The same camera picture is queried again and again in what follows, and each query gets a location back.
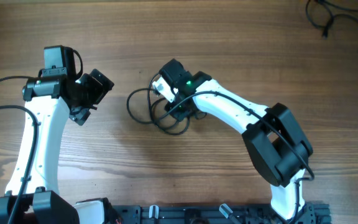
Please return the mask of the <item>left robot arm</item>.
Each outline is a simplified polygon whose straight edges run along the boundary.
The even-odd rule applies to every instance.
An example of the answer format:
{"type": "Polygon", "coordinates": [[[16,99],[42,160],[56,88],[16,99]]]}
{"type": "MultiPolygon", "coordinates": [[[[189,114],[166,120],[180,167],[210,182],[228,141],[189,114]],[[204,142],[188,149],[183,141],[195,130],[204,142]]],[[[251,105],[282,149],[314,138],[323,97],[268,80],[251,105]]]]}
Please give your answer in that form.
{"type": "Polygon", "coordinates": [[[25,128],[19,157],[0,197],[0,223],[119,223],[107,198],[71,205],[58,190],[58,160],[67,120],[83,125],[114,83],[97,69],[77,70],[79,53],[62,45],[44,48],[45,67],[22,89],[25,128]]]}

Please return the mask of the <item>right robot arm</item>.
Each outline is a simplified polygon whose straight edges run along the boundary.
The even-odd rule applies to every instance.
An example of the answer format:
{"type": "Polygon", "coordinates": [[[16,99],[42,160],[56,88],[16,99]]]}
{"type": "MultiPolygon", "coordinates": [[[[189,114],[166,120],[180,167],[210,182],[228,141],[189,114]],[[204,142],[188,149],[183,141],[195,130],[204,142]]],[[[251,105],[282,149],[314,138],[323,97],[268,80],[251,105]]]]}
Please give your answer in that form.
{"type": "Polygon", "coordinates": [[[180,121],[200,111],[241,134],[254,168],[270,184],[272,209],[295,223],[305,204],[302,183],[314,174],[308,165],[313,148],[292,112],[281,103],[269,108],[245,100],[206,73],[192,75],[175,59],[158,76],[151,85],[168,101],[168,115],[180,121]]]}

